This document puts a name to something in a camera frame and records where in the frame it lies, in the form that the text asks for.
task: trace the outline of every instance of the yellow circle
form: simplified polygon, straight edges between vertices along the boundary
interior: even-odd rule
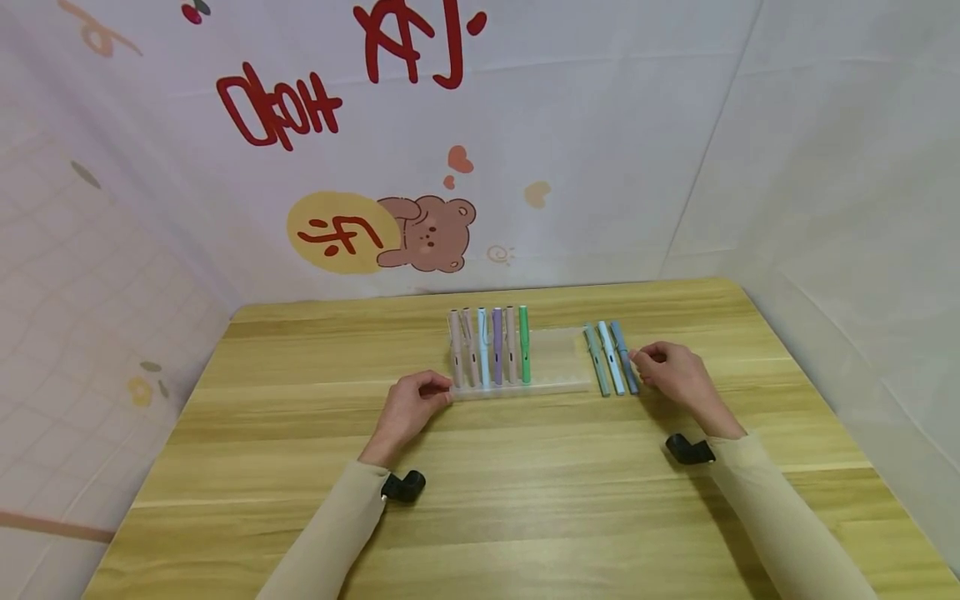
[[[316,192],[287,215],[287,237],[297,253],[324,271],[376,273],[376,257],[400,247],[400,229],[386,208],[351,192]]]
[[[130,400],[133,406],[146,408],[150,406],[154,399],[154,389],[143,377],[131,377],[130,381],[127,382],[127,390],[130,392]]]

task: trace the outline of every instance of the person's left hand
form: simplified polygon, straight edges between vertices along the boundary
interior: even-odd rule
[[[387,393],[376,429],[357,460],[390,468],[399,451],[421,432],[430,418],[449,406],[452,383],[435,371],[401,377]]]

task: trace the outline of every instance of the purple pen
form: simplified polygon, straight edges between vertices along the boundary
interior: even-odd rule
[[[503,351],[503,322],[502,312],[499,308],[493,310],[493,383],[503,384],[503,370],[500,362],[500,354]]]

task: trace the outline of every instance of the wrist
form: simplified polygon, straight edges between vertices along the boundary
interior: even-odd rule
[[[743,428],[720,396],[695,404],[691,407],[690,413],[704,433],[712,438],[739,440],[747,436],[747,430]]]
[[[393,467],[399,451],[400,444],[374,433],[357,457],[357,462],[389,469]]]

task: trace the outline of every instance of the beige sleeve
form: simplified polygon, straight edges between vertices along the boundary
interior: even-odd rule
[[[866,578],[774,465],[756,436],[707,438],[713,481],[784,600],[876,600]]]
[[[336,600],[383,514],[380,488],[389,473],[355,461],[347,465],[257,599]]]

